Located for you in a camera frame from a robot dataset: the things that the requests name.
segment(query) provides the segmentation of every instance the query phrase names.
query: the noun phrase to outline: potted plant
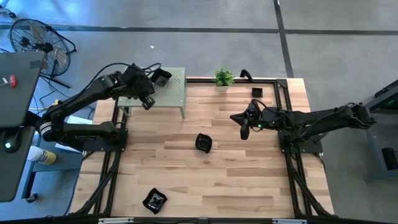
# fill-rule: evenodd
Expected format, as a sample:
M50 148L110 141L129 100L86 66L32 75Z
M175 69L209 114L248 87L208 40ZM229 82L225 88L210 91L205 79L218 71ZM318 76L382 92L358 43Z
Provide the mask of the potted plant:
M228 69L216 70L215 75L217 91L226 91L234 83L234 75Z

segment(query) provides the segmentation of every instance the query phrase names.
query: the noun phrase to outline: standing fan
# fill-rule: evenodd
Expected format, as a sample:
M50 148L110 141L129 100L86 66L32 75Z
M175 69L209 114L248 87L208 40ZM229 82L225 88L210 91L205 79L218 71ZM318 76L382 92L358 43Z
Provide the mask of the standing fan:
M68 70L70 54L76 52L73 42L59 34L51 26L34 19L16 21L10 29L9 38L12 48L16 52L44 51L47 54L45 59L47 66L44 66L41 71L42 77L69 88L53 78ZM72 51L69 51L65 40L73 45Z

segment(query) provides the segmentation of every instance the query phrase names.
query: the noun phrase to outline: wooden tabletop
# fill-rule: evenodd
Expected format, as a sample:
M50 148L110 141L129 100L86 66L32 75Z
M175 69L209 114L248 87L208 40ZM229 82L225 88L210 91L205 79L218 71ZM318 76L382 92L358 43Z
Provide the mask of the wooden tabletop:
M304 81L287 81L293 110L309 112ZM293 217L277 133L251 131L249 139L242 141L239 125L229 118L247 108L255 86L263 88L262 101L275 106L272 85L235 84L219 93L213 84L189 83L185 119L178 108L134 108L127 121L129 137L120 160L112 216L154 216L142 201L155 187L168 198L157 217ZM113 107L113 100L99 101L94 123L111 120ZM195 148L198 133L213 139L209 154ZM83 162L71 212L97 187L103 156L96 152ZM321 162L314 155L303 154L303 164L309 189L333 213ZM104 192L101 211L108 188ZM300 190L298 194L304 211Z

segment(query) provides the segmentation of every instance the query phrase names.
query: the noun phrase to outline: white pot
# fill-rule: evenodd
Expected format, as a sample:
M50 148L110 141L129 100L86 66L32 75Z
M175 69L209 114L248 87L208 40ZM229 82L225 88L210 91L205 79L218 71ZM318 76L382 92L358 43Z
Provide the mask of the white pot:
M229 86L218 86L217 91L227 91Z

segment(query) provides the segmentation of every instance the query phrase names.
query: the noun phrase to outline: gray floor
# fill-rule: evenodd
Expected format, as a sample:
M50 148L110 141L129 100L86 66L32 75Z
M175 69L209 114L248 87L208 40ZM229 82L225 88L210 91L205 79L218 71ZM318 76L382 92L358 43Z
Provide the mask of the gray floor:
M280 0L286 29L397 30L398 2L391 0ZM20 17L50 24L116 27L195 27L276 29L271 0L10 0ZM1 17L0 22L11 22ZM61 80L79 91L102 66L111 62L186 67L193 76L212 76L221 66L235 74L243 68L255 77L286 77L278 34L62 32L78 52ZM7 30L0 47L11 50ZM397 79L398 36L287 35L294 77L304 78L312 110L367 101ZM112 72L122 67L110 68ZM50 90L40 82L35 96ZM45 103L65 97L52 95ZM86 117L89 110L81 111ZM322 140L326 176L335 213L341 217L398 222L398 179L371 184L363 176L375 166L365 133L342 129ZM0 204L0 220L62 215L75 173L41 174L35 190L41 199L27 204L15 199ZM21 214L15 207L30 212Z

